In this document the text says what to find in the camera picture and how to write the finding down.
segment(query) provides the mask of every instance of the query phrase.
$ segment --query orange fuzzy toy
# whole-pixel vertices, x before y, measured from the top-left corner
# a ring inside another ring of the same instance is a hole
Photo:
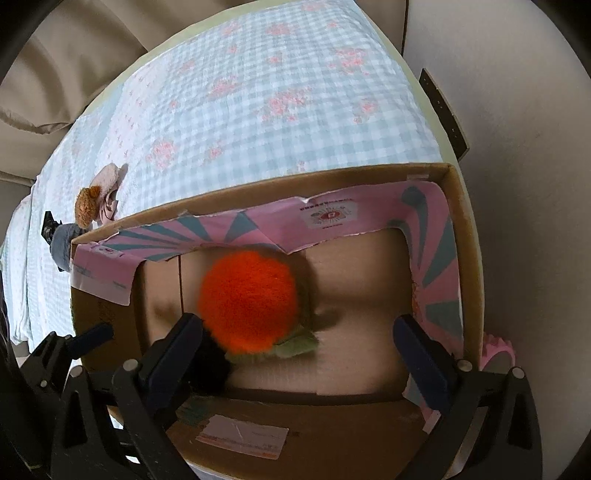
[[[266,352],[296,325],[296,281],[279,260],[239,251],[207,272],[197,308],[205,327],[229,353]]]
[[[100,187],[93,186],[88,189],[81,189],[76,204],[74,205],[74,216],[80,228],[87,229],[92,220],[98,216]]]

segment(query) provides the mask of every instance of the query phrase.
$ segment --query beige curtain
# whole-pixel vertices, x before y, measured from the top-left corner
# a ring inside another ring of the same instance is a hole
[[[120,72],[183,28],[247,1],[64,0],[0,85],[0,175],[34,179]],[[400,47],[405,0],[358,3]]]

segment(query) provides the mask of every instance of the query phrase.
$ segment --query green felt leaf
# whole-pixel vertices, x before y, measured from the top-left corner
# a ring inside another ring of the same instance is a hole
[[[315,335],[304,326],[297,325],[287,337],[273,345],[268,352],[241,355],[226,353],[226,358],[233,364],[253,364],[272,357],[291,358],[302,353],[312,352],[317,347],[318,339]]]

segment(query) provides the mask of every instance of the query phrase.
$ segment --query white wall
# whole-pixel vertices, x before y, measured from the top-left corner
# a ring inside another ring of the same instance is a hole
[[[410,0],[404,57],[470,144],[485,329],[517,349],[555,479],[591,428],[591,79],[530,0]]]
[[[4,241],[14,209],[30,191],[29,187],[0,180],[0,244]]]

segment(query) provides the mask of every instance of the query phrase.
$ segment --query bedspread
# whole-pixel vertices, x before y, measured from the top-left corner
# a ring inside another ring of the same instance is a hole
[[[170,48],[73,125],[37,179],[28,236],[31,347],[73,333],[67,273],[40,235],[81,187],[126,166],[117,218],[274,177],[442,161],[401,66],[353,0],[252,12]]]
[[[31,199],[24,197],[12,213],[6,238],[0,246],[2,288],[10,326],[10,340],[14,343],[31,337],[27,303],[27,243],[31,224]]]

